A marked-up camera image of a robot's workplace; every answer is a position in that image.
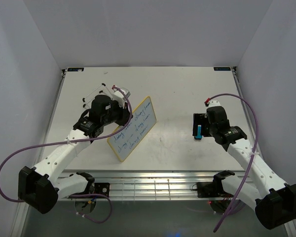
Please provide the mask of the blue whiteboard eraser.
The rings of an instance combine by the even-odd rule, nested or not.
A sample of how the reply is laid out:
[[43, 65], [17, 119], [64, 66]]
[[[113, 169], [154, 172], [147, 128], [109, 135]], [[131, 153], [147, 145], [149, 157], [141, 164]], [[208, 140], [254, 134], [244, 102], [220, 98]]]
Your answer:
[[201, 125], [198, 125], [198, 128], [197, 128], [197, 134], [194, 136], [194, 139], [196, 141], [199, 141], [203, 138], [202, 134], [201, 134]]

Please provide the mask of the yellow framed whiteboard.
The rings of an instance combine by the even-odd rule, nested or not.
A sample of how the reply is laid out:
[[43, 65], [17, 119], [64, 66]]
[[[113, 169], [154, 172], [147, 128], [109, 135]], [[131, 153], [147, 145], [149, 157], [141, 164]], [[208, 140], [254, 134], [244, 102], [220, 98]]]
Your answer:
[[129, 124], [107, 142], [120, 162], [125, 161], [157, 122], [152, 100], [146, 97], [133, 111]]

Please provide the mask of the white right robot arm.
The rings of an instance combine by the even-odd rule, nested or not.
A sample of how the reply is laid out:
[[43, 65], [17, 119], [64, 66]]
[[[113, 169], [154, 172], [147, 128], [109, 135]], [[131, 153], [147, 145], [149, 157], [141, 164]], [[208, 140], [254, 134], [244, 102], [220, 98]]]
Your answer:
[[296, 219], [296, 184], [289, 185], [280, 178], [257, 153], [245, 132], [231, 126], [221, 105], [209, 106], [204, 114], [193, 115], [193, 136], [213, 137], [243, 169], [249, 170], [253, 186], [245, 183], [240, 192], [241, 179], [234, 172], [217, 173], [212, 182], [214, 193], [236, 196], [256, 214], [260, 223], [272, 230]]

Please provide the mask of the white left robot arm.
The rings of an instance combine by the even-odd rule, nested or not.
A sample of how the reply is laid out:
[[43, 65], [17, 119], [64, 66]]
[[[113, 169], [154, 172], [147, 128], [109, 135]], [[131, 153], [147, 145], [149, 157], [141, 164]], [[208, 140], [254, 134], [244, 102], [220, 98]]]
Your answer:
[[32, 168], [25, 166], [18, 176], [18, 198], [38, 212], [49, 212], [58, 199], [72, 195], [90, 197], [94, 194], [94, 178], [77, 172], [60, 178], [63, 170], [77, 155], [91, 145], [93, 138], [100, 136], [106, 125], [125, 125], [130, 112], [124, 91], [115, 91], [112, 96], [95, 96], [91, 107], [85, 110], [73, 125], [64, 144]]

